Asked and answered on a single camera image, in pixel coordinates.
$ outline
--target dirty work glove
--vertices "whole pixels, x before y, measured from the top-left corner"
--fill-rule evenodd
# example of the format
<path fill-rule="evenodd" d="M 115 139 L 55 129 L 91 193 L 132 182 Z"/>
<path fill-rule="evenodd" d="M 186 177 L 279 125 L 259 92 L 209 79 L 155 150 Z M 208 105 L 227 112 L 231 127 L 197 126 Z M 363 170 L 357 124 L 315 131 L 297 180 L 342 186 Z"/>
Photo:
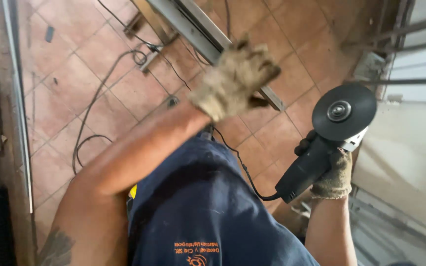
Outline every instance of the dirty work glove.
<path fill-rule="evenodd" d="M 307 137 L 295 147 L 295 154 L 304 154 L 310 146 L 310 142 L 317 136 L 315 130 L 311 130 Z M 331 170 L 313 183 L 311 194 L 313 198 L 339 199 L 351 192 L 351 169 L 353 162 L 351 153 L 341 148 L 330 155 Z"/>
<path fill-rule="evenodd" d="M 266 100 L 253 94 L 279 74 L 280 67 L 273 62 L 267 46 L 252 48 L 245 36 L 222 53 L 217 65 L 188 99 L 218 122 L 227 116 L 267 106 Z"/>

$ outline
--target cutting disc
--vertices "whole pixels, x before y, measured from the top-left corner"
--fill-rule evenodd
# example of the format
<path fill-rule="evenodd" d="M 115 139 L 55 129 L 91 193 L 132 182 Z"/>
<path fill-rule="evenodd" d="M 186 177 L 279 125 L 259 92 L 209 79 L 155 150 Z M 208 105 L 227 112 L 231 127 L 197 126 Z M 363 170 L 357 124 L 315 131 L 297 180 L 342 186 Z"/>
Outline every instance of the cutting disc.
<path fill-rule="evenodd" d="M 363 85 L 350 83 L 324 94 L 315 105 L 311 121 L 320 136 L 342 141 L 365 129 L 376 109 L 374 93 Z"/>

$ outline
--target navy blue shirt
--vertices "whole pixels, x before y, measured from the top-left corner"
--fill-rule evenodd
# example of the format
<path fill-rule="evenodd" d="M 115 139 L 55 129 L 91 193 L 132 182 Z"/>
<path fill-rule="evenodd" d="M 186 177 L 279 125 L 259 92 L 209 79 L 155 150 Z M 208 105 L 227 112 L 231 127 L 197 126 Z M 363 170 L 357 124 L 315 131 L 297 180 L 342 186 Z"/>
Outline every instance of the navy blue shirt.
<path fill-rule="evenodd" d="M 267 212 L 224 145 L 193 137 L 137 184 L 130 265 L 318 265 Z"/>

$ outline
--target yellow object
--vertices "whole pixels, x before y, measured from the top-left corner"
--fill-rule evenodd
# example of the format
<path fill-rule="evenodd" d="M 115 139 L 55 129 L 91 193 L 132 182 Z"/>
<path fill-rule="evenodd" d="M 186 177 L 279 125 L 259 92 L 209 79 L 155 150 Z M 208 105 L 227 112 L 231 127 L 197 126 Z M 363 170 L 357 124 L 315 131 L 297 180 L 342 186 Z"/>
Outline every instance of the yellow object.
<path fill-rule="evenodd" d="M 136 191 L 137 191 L 137 185 L 133 186 L 133 188 L 131 188 L 131 191 L 129 192 L 132 198 L 136 197 Z"/>

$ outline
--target grinder handle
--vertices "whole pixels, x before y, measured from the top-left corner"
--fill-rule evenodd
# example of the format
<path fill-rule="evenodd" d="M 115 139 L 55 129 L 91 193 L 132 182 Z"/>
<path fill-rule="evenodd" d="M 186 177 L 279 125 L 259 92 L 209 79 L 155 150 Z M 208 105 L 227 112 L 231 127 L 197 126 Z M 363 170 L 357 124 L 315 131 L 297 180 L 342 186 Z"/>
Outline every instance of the grinder handle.
<path fill-rule="evenodd" d="M 331 169 L 329 156 L 337 149 L 335 142 L 317 136 L 307 151 L 300 155 L 275 185 L 277 194 L 291 202 Z"/>

